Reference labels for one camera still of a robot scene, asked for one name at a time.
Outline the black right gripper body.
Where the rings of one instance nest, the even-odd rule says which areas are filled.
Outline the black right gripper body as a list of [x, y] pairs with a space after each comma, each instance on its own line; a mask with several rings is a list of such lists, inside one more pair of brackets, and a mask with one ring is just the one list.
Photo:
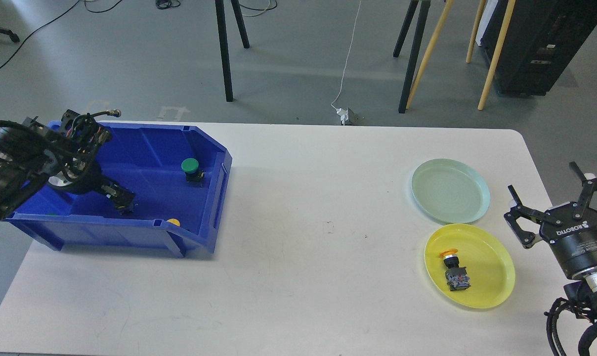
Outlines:
[[567, 279], [579, 280], [586, 270], [597, 267], [597, 210], [586, 208], [580, 219], [575, 219], [572, 203], [545, 211], [552, 221], [542, 222], [540, 234], [558, 261]]

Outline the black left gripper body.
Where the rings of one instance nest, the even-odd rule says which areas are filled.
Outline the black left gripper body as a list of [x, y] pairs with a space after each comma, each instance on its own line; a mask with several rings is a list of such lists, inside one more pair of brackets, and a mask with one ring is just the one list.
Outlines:
[[88, 192], [97, 192], [106, 195], [104, 187], [111, 187], [112, 180], [105, 176], [99, 162], [93, 162], [90, 169], [83, 177], [72, 183], [57, 185], [58, 191], [69, 192], [75, 195], [87, 194]]

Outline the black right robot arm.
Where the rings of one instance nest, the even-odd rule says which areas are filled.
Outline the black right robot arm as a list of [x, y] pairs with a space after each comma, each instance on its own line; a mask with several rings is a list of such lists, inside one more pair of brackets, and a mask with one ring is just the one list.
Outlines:
[[562, 311], [569, 311], [575, 318], [590, 323], [577, 345], [578, 354], [588, 356], [597, 338], [597, 176], [581, 171], [575, 162], [570, 162], [569, 168], [582, 185], [576, 201], [541, 212], [525, 206], [513, 185], [509, 185], [512, 203], [504, 219], [523, 248], [532, 248], [539, 241], [547, 243], [570, 280], [563, 287], [566, 296], [556, 299], [545, 312], [552, 353], [565, 354], [557, 322]]

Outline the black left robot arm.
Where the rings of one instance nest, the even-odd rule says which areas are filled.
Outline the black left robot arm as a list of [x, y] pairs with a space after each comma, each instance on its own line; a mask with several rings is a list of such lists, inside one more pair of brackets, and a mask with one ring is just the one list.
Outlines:
[[46, 185], [77, 195], [97, 192], [118, 212], [133, 210], [134, 193], [105, 176], [96, 158], [113, 138], [111, 131], [96, 120], [102, 115], [120, 117], [121, 113], [67, 110], [58, 128], [35, 118], [21, 124], [0, 120], [0, 221]]

